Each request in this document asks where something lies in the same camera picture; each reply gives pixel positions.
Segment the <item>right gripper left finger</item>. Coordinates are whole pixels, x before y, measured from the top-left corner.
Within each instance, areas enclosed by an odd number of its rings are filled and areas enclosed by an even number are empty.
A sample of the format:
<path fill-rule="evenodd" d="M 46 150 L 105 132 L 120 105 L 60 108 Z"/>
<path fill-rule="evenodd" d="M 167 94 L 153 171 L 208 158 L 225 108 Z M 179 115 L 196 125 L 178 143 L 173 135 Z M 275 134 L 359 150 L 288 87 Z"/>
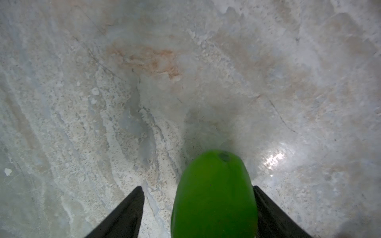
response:
<path fill-rule="evenodd" d="M 142 187 L 136 187 L 87 237 L 137 238 L 144 200 Z"/>

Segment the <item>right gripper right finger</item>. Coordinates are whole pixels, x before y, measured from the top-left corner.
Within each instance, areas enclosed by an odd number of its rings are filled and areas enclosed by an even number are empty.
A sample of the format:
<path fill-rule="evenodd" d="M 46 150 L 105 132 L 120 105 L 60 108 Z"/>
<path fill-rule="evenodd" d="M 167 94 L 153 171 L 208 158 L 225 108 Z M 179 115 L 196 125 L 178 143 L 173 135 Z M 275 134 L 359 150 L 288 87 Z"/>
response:
<path fill-rule="evenodd" d="M 258 208 L 258 238 L 311 238 L 258 186 L 253 187 Z"/>

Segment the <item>green fake lime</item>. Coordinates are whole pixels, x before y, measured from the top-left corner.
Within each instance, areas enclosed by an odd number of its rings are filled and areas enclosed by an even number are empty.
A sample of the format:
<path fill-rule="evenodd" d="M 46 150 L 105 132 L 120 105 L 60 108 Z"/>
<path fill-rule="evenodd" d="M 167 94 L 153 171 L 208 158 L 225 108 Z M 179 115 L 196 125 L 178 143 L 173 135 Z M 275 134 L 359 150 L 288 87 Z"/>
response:
<path fill-rule="evenodd" d="M 240 157 L 209 150 L 182 173 L 171 215 L 173 238 L 255 238 L 258 208 Z"/>

